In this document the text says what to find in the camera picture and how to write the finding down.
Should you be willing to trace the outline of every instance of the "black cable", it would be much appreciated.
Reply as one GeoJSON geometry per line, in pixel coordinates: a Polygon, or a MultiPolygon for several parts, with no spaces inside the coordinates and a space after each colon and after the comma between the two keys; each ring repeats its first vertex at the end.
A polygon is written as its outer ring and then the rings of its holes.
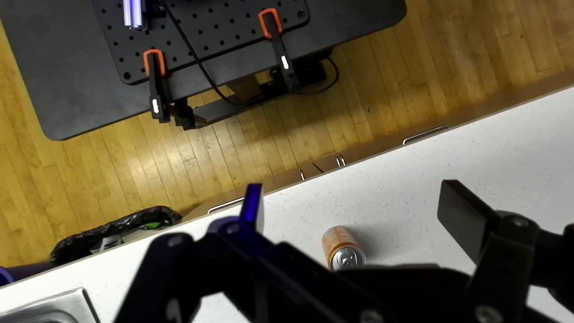
{"type": "Polygon", "coordinates": [[[334,80],[329,82],[325,87],[320,87],[320,89],[316,89],[316,91],[296,91],[298,94],[318,94],[318,93],[329,91],[330,87],[334,87],[334,85],[339,82],[341,73],[339,73],[338,62],[336,62],[332,57],[327,57],[327,60],[330,62],[330,66],[332,66],[334,71],[336,71],[334,80]]]}
{"type": "Polygon", "coordinates": [[[210,82],[212,89],[214,89],[223,100],[226,100],[228,103],[232,103],[232,105],[241,105],[241,107],[243,107],[244,103],[230,100],[230,98],[217,87],[216,80],[210,76],[210,73],[208,73],[208,69],[205,67],[201,57],[199,57],[198,51],[194,50],[191,39],[185,35],[183,28],[180,26],[176,15],[173,14],[173,10],[171,10],[169,5],[165,3],[165,0],[162,0],[162,5],[164,5],[164,10],[167,12],[169,19],[176,24],[176,30],[178,30],[178,33],[182,35],[183,42],[187,44],[187,48],[191,50],[191,53],[196,57],[196,62],[198,62],[201,73],[205,75],[205,78],[210,82]]]}

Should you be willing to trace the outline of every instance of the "black object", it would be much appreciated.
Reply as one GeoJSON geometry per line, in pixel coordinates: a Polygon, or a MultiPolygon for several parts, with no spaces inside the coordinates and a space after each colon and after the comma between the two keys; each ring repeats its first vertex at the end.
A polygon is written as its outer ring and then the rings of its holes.
{"type": "MultiPolygon", "coordinates": [[[[332,80],[329,80],[325,85],[316,87],[316,89],[300,89],[300,91],[296,91],[298,94],[318,94],[318,93],[325,93],[325,91],[329,91],[330,87],[334,87],[334,85],[339,82],[341,73],[339,73],[338,62],[336,62],[332,57],[327,57],[325,60],[327,60],[327,62],[330,64],[330,67],[334,69],[332,80]]],[[[327,78],[327,71],[325,71],[323,64],[321,64],[321,67],[318,67],[318,66],[309,66],[309,67],[305,69],[305,73],[309,73],[309,75],[323,75],[323,78],[327,78]]]]}
{"type": "Polygon", "coordinates": [[[185,130],[201,127],[205,123],[203,118],[196,116],[194,109],[187,103],[187,98],[176,100],[173,109],[174,109],[176,125],[180,125],[185,130]]]}
{"type": "MultiPolygon", "coordinates": [[[[408,12],[404,0],[307,0],[307,8],[309,23],[284,35],[295,60],[388,28],[408,12]]],[[[0,0],[6,33],[38,120],[52,139],[65,139],[147,111],[149,85],[146,82],[128,85],[119,76],[97,14],[88,0],[0,0]]],[[[205,67],[217,84],[275,64],[275,50],[262,39],[205,60],[205,67]]],[[[173,98],[208,89],[210,84],[201,75],[198,64],[173,69],[173,98]]]]}
{"type": "Polygon", "coordinates": [[[241,215],[212,222],[201,240],[158,236],[117,321],[191,321],[201,297],[214,292],[259,323],[553,321],[526,306],[530,283],[553,288],[574,310],[573,224],[564,236],[551,234],[522,215],[492,211],[461,182],[443,181],[440,220],[478,261],[474,276],[438,265],[330,272],[257,233],[260,191],[250,184],[241,215]]]}
{"type": "Polygon", "coordinates": [[[158,222],[160,225],[173,225],[180,220],[182,215],[167,206],[144,207],[113,222],[106,222],[94,229],[76,233],[60,240],[51,252],[51,259],[56,265],[69,263],[92,254],[92,249],[99,247],[103,238],[106,236],[128,234],[149,222],[158,222]]]}

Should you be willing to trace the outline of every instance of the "orange clamp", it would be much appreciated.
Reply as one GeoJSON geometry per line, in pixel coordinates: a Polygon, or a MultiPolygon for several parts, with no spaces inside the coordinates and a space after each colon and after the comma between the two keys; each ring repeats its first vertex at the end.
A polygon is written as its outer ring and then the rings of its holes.
{"type": "Polygon", "coordinates": [[[146,69],[146,75],[149,75],[149,55],[156,55],[158,64],[160,64],[160,73],[162,73],[162,76],[165,76],[167,67],[165,67],[164,50],[151,48],[151,50],[146,50],[146,51],[144,51],[144,69],[146,69]]]}
{"type": "Polygon", "coordinates": [[[268,30],[268,23],[266,23],[266,14],[271,14],[273,19],[275,19],[275,24],[277,24],[277,30],[282,33],[284,32],[284,23],[280,19],[280,12],[275,8],[275,6],[268,6],[264,10],[259,12],[259,24],[262,26],[264,30],[264,35],[268,39],[273,39],[271,32],[268,30]]]}

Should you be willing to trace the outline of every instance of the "wooden floor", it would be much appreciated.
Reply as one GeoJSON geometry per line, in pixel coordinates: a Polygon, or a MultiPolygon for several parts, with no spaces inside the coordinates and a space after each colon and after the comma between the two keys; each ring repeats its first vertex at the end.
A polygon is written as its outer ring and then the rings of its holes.
{"type": "Polygon", "coordinates": [[[336,50],[341,82],[323,94],[187,132],[142,114],[69,141],[43,136],[2,35],[0,263],[45,258],[58,238],[144,206],[189,211],[323,155],[573,84],[573,15],[574,0],[409,0],[400,24],[336,50]]]}

